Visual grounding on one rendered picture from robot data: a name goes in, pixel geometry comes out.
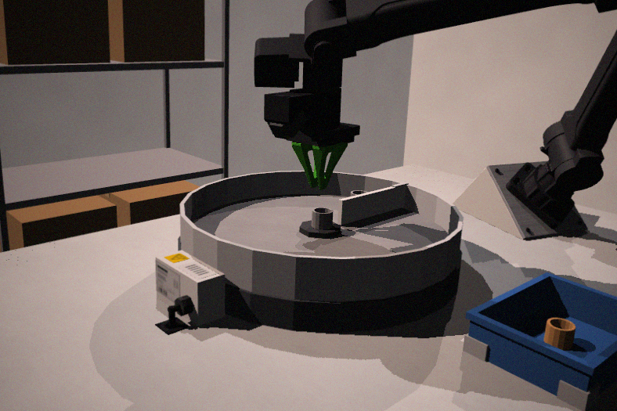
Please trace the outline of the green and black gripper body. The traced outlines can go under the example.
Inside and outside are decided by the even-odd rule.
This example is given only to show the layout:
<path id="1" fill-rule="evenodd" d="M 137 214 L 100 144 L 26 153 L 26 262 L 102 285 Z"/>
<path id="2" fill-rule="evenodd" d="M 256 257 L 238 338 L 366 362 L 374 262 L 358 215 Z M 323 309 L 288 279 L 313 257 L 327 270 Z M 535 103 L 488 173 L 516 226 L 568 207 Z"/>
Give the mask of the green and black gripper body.
<path id="1" fill-rule="evenodd" d="M 301 127 L 294 138 L 287 141 L 300 142 L 313 146 L 327 147 L 341 142 L 354 142 L 355 135 L 359 135 L 360 125 L 341 123 L 341 88 L 331 89 L 330 92 L 340 92 L 339 125 L 327 130 Z"/>

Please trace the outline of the blue crate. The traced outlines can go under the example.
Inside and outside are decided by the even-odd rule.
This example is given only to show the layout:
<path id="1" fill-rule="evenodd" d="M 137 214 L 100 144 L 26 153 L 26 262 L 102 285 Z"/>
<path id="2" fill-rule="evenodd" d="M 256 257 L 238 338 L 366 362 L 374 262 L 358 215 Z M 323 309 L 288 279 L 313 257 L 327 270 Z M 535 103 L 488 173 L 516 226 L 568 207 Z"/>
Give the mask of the blue crate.
<path id="1" fill-rule="evenodd" d="M 544 342 L 550 318 L 576 325 L 571 349 Z M 577 409 L 587 411 L 617 381 L 616 296 L 546 272 L 467 311 L 466 319 L 464 352 Z"/>

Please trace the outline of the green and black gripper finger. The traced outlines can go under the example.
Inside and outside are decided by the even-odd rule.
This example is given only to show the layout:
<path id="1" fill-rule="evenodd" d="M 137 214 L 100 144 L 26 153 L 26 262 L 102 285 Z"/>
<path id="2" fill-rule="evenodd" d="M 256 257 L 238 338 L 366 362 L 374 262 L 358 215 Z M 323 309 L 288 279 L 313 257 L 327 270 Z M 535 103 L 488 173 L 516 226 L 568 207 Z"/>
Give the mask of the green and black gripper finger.
<path id="1" fill-rule="evenodd" d="M 330 177 L 333 173 L 337 162 L 340 160 L 343 152 L 345 151 L 348 144 L 346 142 L 341 142 L 332 146 L 320 147 L 320 146 L 312 146 L 312 152 L 314 156 L 315 166 L 316 166 L 316 176 L 319 184 L 319 189 L 325 189 L 330 181 Z M 328 153 L 331 153 L 330 159 L 327 165 L 326 173 L 324 175 L 325 164 Z"/>
<path id="2" fill-rule="evenodd" d="M 309 156 L 308 156 L 308 151 L 312 150 L 312 145 L 300 143 L 300 142 L 292 142 L 292 147 L 298 159 L 300 160 L 302 167 L 305 170 L 305 174 L 308 178 L 308 182 L 311 188 L 317 187 L 318 181 L 317 181 L 317 176 L 316 176 L 315 161 L 314 161 L 314 173 L 313 173 L 312 167 L 309 161 Z"/>

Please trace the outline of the bronze bushing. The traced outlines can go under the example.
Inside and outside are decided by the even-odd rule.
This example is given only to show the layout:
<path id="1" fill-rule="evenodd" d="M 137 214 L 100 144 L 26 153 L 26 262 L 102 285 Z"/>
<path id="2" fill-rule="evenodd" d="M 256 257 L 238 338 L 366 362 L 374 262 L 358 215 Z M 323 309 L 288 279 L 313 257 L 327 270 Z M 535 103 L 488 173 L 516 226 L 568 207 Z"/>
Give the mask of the bronze bushing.
<path id="1" fill-rule="evenodd" d="M 573 345 L 575 331 L 575 324 L 567 319 L 550 318 L 547 320 L 544 342 L 561 350 L 569 350 Z"/>

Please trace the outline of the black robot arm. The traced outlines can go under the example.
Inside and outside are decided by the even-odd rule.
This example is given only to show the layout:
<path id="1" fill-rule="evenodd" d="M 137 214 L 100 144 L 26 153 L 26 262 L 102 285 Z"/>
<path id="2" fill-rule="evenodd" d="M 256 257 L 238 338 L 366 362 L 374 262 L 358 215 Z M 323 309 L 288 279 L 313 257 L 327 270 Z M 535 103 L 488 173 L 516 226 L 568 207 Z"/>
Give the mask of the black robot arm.
<path id="1" fill-rule="evenodd" d="M 617 10 L 617 0 L 312 0 L 305 8 L 304 34 L 255 42 L 255 87 L 294 88 L 299 62 L 303 86 L 312 87 L 311 92 L 298 88 L 265 94 L 264 119 L 280 139 L 294 138 L 302 126 L 336 128 L 340 92 L 330 91 L 341 87 L 343 59 L 356 51 L 413 34 L 576 3 L 594 3 L 599 13 Z M 540 151 L 549 161 L 537 168 L 525 163 L 507 190 L 557 228 L 575 205 L 574 192 L 603 178 L 601 150 L 616 119 L 617 30 L 573 112 L 565 111 L 543 133 Z"/>

